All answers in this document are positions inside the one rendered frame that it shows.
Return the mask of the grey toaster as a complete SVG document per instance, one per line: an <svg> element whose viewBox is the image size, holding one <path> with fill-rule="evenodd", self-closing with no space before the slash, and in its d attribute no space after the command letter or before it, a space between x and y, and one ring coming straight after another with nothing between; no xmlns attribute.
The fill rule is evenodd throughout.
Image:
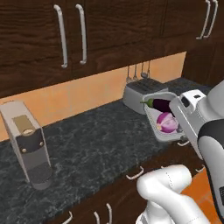
<svg viewBox="0 0 224 224"><path fill-rule="evenodd" d="M143 97L147 94L166 92L167 90L168 87L157 80L141 79L133 81L125 86L122 102L138 114L144 115L144 105L141 103Z"/></svg>

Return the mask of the purple eggplant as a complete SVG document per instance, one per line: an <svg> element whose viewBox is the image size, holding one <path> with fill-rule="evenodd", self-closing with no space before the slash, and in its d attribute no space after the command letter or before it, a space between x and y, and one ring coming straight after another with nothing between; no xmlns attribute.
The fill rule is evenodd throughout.
<svg viewBox="0 0 224 224"><path fill-rule="evenodd" d="M170 101L168 100L150 98L147 101L141 101L141 103L146 104L149 108L156 109L160 112L172 112L169 107Z"/></svg>

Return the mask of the dark wood cupboard door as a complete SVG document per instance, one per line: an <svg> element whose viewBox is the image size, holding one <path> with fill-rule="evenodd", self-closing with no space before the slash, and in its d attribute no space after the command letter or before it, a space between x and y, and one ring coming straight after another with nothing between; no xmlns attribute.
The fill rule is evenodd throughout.
<svg viewBox="0 0 224 224"><path fill-rule="evenodd" d="M166 55L194 48L207 12L205 0L167 0L162 30Z"/></svg>
<svg viewBox="0 0 224 224"><path fill-rule="evenodd" d="M72 79L59 18L67 0L0 0L0 98Z"/></svg>
<svg viewBox="0 0 224 224"><path fill-rule="evenodd" d="M85 12L87 63L82 65L80 4ZM72 71L76 79L145 60L160 36L166 0L67 0Z"/></svg>
<svg viewBox="0 0 224 224"><path fill-rule="evenodd" d="M204 35L207 35L214 14L214 3ZM209 38L202 38L197 46L185 56L182 77L202 85L214 87L224 80L224 0L218 0L219 7Z"/></svg>

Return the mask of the dark wood drawer front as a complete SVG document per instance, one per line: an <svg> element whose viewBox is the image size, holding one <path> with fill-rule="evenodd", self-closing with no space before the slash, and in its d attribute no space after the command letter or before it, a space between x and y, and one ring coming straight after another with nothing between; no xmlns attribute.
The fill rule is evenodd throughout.
<svg viewBox="0 0 224 224"><path fill-rule="evenodd" d="M73 214L68 224L97 224L94 212L100 218L100 224L109 223L109 209L112 208L112 224L136 224L137 217L145 209L147 202L137 193L137 181L129 180L123 174L114 183L103 187L95 195L83 200L69 210ZM68 209L43 224L62 224L69 218Z"/></svg>
<svg viewBox="0 0 224 224"><path fill-rule="evenodd" d="M145 170L151 172L169 165L185 165L194 177L197 174L195 169L201 169L204 162L190 144L183 147L176 142L155 144L150 149Z"/></svg>

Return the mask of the red onion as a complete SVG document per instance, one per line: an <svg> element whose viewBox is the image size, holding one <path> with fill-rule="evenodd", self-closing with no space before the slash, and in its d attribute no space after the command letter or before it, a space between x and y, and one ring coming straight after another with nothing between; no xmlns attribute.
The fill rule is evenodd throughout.
<svg viewBox="0 0 224 224"><path fill-rule="evenodd" d="M178 126L179 123L172 113L164 112L157 118L157 129L164 133L172 133Z"/></svg>

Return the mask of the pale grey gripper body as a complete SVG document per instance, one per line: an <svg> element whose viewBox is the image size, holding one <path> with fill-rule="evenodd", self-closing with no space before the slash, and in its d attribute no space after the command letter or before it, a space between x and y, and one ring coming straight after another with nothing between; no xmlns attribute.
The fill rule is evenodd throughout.
<svg viewBox="0 0 224 224"><path fill-rule="evenodd" d="M198 134L201 126L205 123L205 120L197 110L189 115L178 97L171 101L170 108L198 157L202 159L200 150L198 148Z"/></svg>

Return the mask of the grey coffee machine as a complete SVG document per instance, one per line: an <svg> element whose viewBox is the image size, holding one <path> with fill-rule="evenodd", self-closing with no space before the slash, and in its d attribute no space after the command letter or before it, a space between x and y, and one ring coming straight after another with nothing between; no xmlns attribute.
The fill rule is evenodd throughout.
<svg viewBox="0 0 224 224"><path fill-rule="evenodd" d="M27 181L45 190L52 183L53 169L42 127L22 101L5 102L0 114Z"/></svg>

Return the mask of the grey vegetable container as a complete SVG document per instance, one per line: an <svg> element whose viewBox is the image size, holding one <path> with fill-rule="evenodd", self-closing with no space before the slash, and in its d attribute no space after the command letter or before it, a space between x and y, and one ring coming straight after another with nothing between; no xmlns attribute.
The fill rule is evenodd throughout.
<svg viewBox="0 0 224 224"><path fill-rule="evenodd" d="M150 98L155 98L171 101L176 96L177 96L176 94L169 92L168 89L165 88L162 89L161 91L144 95L143 100L148 101ZM147 118L154 132L154 135L159 142L180 141L186 138L186 134L181 128L178 128L177 130L174 130L171 133L164 133L161 130L159 130L157 127L157 119L161 115L161 112L154 108L149 108L147 105L143 105L143 109L145 114L147 115Z"/></svg>

